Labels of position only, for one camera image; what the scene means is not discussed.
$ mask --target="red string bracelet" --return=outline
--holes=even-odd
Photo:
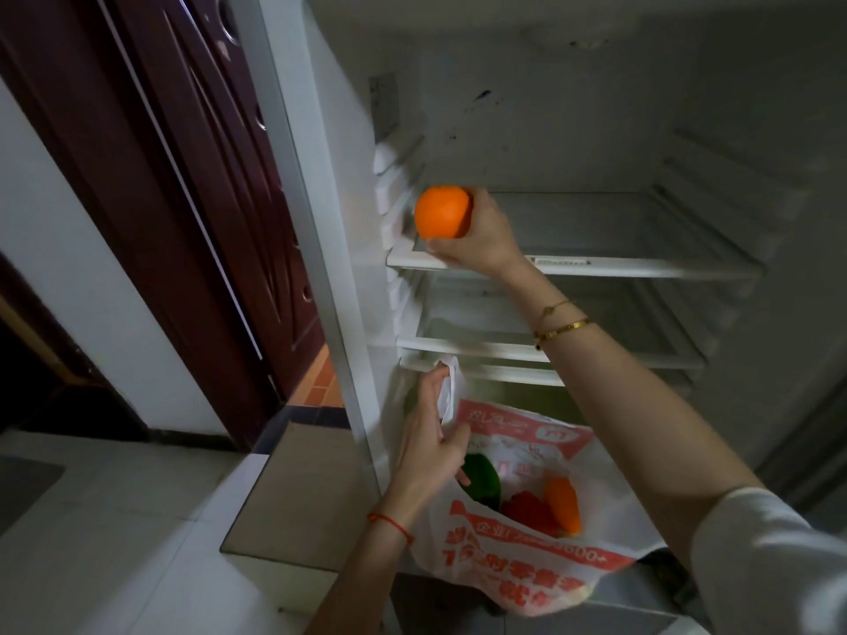
[[[377,519],[381,519],[384,522],[390,523],[393,527],[403,533],[403,537],[406,538],[406,542],[411,546],[414,544],[415,537],[409,534],[408,530],[401,526],[399,523],[395,522],[391,517],[381,515],[379,512],[372,512],[367,516],[367,520],[371,523],[374,523]]]

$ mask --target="white plastic bag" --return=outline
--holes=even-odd
[[[415,526],[412,556],[418,566],[477,587],[519,615],[538,616],[585,601],[603,575],[664,545],[590,428],[466,400],[456,357],[440,362],[450,366],[438,401],[443,424],[471,424],[468,452],[494,465],[502,500],[522,490],[543,497],[545,477],[569,477],[583,533],[549,537],[472,501],[450,481]]]

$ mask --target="red pepper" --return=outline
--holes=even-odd
[[[562,536],[562,527],[550,507],[528,490],[515,494],[509,501],[504,501],[500,512],[512,521],[539,533],[555,538]]]

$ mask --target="orange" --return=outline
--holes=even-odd
[[[415,227],[424,240],[459,239],[471,226],[471,197],[461,187],[430,187],[415,205]]]
[[[573,489],[570,480],[567,477],[549,480],[544,496],[559,526],[568,534],[581,534],[582,519],[579,518],[577,491]]]

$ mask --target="white shirt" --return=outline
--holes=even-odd
[[[767,490],[718,502],[693,535],[691,560],[718,635],[847,633],[847,542]]]

